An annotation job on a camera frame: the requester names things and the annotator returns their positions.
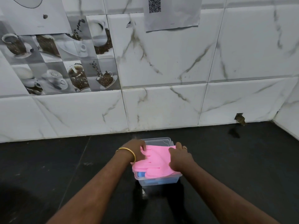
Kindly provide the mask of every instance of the paper sheet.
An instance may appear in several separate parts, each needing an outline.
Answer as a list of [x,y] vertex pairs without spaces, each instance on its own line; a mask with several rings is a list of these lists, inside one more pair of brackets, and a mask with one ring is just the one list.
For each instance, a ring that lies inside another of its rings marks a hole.
[[146,31],[197,26],[202,0],[143,0]]

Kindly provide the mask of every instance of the left hand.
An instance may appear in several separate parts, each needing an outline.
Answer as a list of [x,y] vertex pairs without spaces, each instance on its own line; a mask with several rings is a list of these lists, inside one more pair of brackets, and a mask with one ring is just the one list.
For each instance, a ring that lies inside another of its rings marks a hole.
[[[127,143],[125,143],[122,147],[131,149],[132,152],[135,154],[136,156],[136,162],[145,159],[145,155],[141,153],[140,151],[140,146],[142,147],[142,149],[145,151],[146,150],[146,146],[145,146],[145,141],[143,140],[137,140],[137,139],[132,139],[131,141],[128,141]],[[126,150],[128,153],[130,153],[132,155],[132,160],[131,162],[134,162],[134,156],[133,154]]]

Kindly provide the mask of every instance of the bracelet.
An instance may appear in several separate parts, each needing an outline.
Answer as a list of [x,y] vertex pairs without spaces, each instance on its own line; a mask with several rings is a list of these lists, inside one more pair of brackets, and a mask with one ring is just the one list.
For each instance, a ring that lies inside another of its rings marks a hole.
[[136,162],[136,155],[135,155],[135,153],[134,153],[131,149],[126,148],[126,147],[121,147],[121,148],[119,148],[118,150],[120,150],[120,149],[125,149],[125,150],[130,151],[130,152],[133,154],[133,156],[134,156],[134,163]]

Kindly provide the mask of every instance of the transparent plastic box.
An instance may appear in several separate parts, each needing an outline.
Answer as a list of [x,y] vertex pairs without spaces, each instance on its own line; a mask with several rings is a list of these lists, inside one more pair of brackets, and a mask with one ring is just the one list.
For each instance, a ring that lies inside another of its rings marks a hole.
[[[157,146],[173,146],[173,141],[169,137],[164,138],[148,138],[143,139],[146,145]],[[177,183],[182,174],[172,174],[166,177],[147,179],[144,177],[145,172],[134,172],[135,179],[139,181],[141,186],[158,185],[158,184],[171,184]]]

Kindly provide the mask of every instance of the person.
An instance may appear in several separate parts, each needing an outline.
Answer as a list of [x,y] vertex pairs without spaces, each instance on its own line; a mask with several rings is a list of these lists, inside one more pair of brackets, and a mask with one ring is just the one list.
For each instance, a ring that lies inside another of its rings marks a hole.
[[[76,195],[74,195],[47,224],[84,223],[98,224],[105,213],[110,197],[126,167],[145,159],[140,147],[145,142],[133,139],[125,143],[111,160]],[[187,147],[176,143],[176,149],[169,148],[169,166],[181,172],[189,181],[218,221],[230,224],[279,224],[230,188],[219,182],[196,164]]]

